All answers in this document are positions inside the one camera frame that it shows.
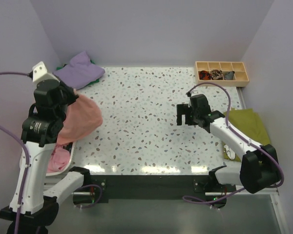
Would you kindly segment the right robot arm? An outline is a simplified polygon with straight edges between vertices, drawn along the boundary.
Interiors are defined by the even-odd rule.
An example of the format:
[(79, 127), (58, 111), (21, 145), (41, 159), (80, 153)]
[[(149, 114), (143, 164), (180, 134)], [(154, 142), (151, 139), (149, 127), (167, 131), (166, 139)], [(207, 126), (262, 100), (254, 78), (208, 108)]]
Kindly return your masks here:
[(268, 187), (282, 184), (284, 175), (280, 169), (276, 149), (263, 145), (231, 125), (219, 111), (212, 111), (205, 95), (194, 95), (188, 104), (176, 106), (177, 125), (199, 126), (222, 140), (241, 163), (235, 167), (220, 166), (209, 171), (208, 187), (220, 191), (225, 185), (243, 186), (254, 194)]

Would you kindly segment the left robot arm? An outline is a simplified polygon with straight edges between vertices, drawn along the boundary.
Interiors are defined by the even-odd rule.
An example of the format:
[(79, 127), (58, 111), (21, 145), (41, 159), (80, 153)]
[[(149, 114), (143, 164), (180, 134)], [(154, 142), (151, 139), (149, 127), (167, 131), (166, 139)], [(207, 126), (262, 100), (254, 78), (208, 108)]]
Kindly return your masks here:
[(77, 189), (87, 191), (91, 187), (90, 171), (73, 167), (51, 190), (44, 191), (48, 163), (63, 128), (66, 108), (78, 95), (62, 81), (48, 79), (37, 84), (34, 98), (22, 124), (24, 155), (17, 188), (10, 205), (0, 211), (1, 219), (11, 221), (9, 234), (46, 234), (63, 201)]

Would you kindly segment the salmon pink t-shirt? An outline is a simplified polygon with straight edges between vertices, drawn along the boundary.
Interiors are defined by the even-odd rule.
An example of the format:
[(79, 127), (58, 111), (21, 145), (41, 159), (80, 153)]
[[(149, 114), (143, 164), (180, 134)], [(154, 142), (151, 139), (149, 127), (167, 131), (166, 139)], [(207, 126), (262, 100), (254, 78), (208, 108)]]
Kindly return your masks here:
[(102, 112), (90, 98), (79, 94), (77, 100), (68, 106), (63, 128), (58, 134), (57, 144), (66, 145), (91, 134), (103, 123)]

